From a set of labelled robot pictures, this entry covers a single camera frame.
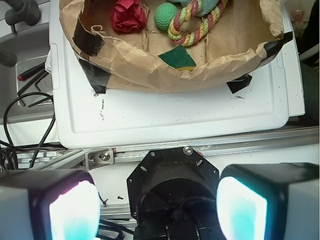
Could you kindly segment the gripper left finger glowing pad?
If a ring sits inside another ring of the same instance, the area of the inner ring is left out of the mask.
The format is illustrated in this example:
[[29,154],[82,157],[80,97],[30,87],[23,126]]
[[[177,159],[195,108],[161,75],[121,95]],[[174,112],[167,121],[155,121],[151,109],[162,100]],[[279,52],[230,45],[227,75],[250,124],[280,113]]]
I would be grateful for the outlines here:
[[98,189],[86,170],[0,174],[2,240],[94,240],[100,213]]

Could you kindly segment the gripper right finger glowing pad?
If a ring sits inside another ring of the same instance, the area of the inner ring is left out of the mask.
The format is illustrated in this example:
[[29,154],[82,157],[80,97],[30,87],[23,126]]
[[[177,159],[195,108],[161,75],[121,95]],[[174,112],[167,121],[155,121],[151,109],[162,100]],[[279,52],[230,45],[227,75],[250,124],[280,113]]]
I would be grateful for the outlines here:
[[320,170],[314,163],[230,164],[217,216],[228,240],[318,240]]

